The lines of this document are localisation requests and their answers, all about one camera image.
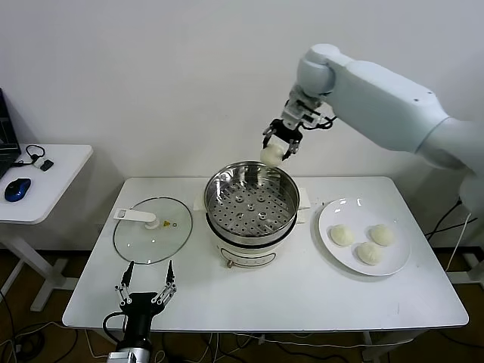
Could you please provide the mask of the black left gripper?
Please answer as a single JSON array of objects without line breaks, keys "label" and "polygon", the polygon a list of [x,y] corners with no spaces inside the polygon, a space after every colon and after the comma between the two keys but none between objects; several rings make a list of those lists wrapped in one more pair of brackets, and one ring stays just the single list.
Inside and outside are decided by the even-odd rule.
[{"label": "black left gripper", "polygon": [[149,315],[155,316],[162,312],[162,305],[167,305],[177,291],[175,273],[172,267],[172,260],[169,261],[166,282],[164,288],[158,292],[130,293],[129,285],[135,262],[131,261],[124,271],[121,281],[115,286],[119,295],[119,304],[125,315]]}]

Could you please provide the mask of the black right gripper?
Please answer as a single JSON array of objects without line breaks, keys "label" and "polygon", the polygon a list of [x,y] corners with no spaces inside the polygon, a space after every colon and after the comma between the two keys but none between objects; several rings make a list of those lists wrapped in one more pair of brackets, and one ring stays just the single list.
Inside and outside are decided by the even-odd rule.
[{"label": "black right gripper", "polygon": [[299,145],[303,139],[303,134],[299,131],[299,126],[289,129],[284,125],[282,119],[273,119],[268,128],[262,133],[262,148],[265,149],[272,136],[275,136],[287,143],[287,150],[282,156],[282,160],[287,160],[299,150]]}]

